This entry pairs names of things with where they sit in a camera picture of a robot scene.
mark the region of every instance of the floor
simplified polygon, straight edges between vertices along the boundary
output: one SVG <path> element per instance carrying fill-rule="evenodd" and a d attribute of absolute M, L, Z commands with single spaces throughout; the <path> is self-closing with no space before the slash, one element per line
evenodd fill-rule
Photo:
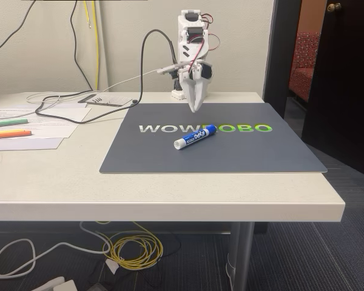
<path fill-rule="evenodd" d="M 289 100 L 285 120 L 300 135 L 304 111 Z M 248 290 L 364 290 L 364 175 L 312 149 L 328 168 L 326 179 L 346 202 L 341 222 L 270 223 L 266 234 L 254 235 Z M 23 233 L 0 233 L 0 248 Z M 60 241 L 100 248 L 82 233 L 29 233 L 41 253 Z M 178 249 L 171 234 L 159 235 L 169 253 Z M 0 281 L 0 291 L 31 291 L 61 276 L 73 279 L 78 291 L 100 281 L 107 290 L 231 291 L 225 274 L 229 235 L 178 235 L 181 249 L 143 273 L 104 268 L 102 257 L 60 247 L 41 258 L 30 275 Z M 20 243 L 0 260 L 5 273 L 26 262 L 31 250 Z"/>

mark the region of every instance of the door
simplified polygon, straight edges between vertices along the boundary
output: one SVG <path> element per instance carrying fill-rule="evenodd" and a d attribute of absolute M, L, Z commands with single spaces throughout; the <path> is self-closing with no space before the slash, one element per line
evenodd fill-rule
<path fill-rule="evenodd" d="M 364 0 L 338 2 L 325 10 L 302 140 L 364 173 Z"/>

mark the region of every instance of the orange marker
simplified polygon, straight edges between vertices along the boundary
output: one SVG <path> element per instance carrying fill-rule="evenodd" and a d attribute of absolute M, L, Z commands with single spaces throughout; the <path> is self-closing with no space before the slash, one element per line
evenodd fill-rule
<path fill-rule="evenodd" d="M 8 132 L 25 132 L 25 129 L 0 130 L 0 133 L 8 133 Z"/>
<path fill-rule="evenodd" d="M 24 132 L 7 132 L 7 133 L 0 133 L 0 138 L 15 138 L 18 136 L 27 136 L 31 135 L 31 131 L 26 130 Z"/>

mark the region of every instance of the metal table leg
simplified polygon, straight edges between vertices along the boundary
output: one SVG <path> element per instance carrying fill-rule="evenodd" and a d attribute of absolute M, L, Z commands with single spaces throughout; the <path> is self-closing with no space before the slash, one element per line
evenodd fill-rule
<path fill-rule="evenodd" d="M 233 291 L 246 291 L 254 222 L 234 222 L 231 230 L 226 272 Z"/>

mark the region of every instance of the red chair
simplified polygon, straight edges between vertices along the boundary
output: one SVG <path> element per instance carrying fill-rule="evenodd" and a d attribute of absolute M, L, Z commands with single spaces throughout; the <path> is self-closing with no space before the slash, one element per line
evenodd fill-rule
<path fill-rule="evenodd" d="M 309 99 L 319 41 L 318 32 L 297 33 L 289 89 L 306 102 Z"/>

